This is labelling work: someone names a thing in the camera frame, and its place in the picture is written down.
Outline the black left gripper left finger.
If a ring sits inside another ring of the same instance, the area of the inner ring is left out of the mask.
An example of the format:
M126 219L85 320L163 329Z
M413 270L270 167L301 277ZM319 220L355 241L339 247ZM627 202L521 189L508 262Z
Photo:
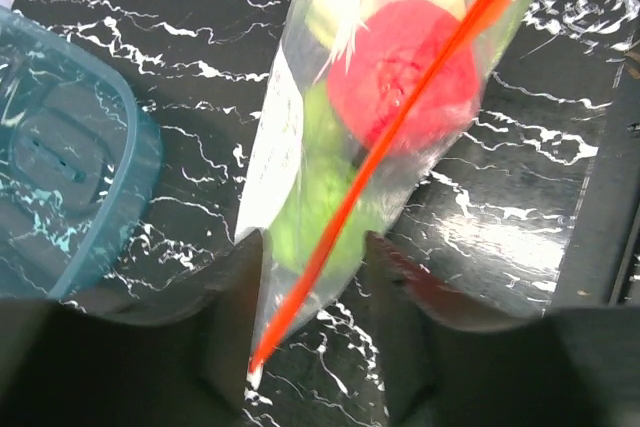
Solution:
M5 426L238 426L262 274L253 231L143 300L1 303Z

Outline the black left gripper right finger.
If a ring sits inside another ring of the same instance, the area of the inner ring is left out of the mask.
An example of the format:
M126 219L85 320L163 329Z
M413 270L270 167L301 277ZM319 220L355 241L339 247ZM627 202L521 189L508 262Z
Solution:
M382 236L364 278L393 426L635 426L639 311L517 317L457 291Z

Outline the clear zip top bag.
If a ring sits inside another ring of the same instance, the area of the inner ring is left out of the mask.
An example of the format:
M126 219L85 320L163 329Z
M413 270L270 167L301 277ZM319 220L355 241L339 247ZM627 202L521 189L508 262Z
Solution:
M533 0L292 0L235 237L263 237L249 363L333 302L471 125Z

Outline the red fake tomato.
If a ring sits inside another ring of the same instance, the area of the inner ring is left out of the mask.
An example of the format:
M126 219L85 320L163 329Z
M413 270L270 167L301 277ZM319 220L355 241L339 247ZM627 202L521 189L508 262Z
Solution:
M357 31L356 51L329 69L329 101L353 136L371 147L414 91L458 26L458 19L427 0L382 7ZM400 156L424 150L465 129L476 110L480 81L471 48L457 51L407 115L389 148Z

